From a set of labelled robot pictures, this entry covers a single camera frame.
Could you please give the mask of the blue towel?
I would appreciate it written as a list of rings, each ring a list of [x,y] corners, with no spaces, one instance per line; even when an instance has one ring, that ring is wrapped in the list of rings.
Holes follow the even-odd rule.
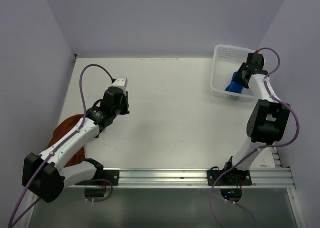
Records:
[[[242,94],[244,87],[241,86],[240,84],[238,84],[237,82],[233,81],[233,79],[236,77],[236,75],[237,75],[237,72],[234,72],[232,75],[231,83],[225,90],[228,92]]]

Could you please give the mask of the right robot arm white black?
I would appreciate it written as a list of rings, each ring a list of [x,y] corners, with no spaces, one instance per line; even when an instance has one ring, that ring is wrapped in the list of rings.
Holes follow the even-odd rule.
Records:
[[[241,86],[250,89],[258,99],[247,122],[247,139],[224,166],[222,177],[227,184],[235,184],[241,176],[245,177],[262,150],[280,141],[285,133],[291,111],[289,105],[275,94],[270,75],[264,70],[264,61],[264,56],[258,50],[249,53],[226,89],[235,92],[235,88]]]

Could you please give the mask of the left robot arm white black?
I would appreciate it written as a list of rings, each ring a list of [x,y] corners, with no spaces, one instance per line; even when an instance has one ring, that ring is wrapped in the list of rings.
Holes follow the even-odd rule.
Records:
[[[63,189],[82,181],[99,184],[103,181],[103,165],[88,158],[67,167],[68,161],[118,115],[129,113],[128,92],[123,85],[111,85],[100,106],[93,106],[86,116],[58,142],[37,155],[30,153],[24,160],[22,184],[45,202],[54,201]]]

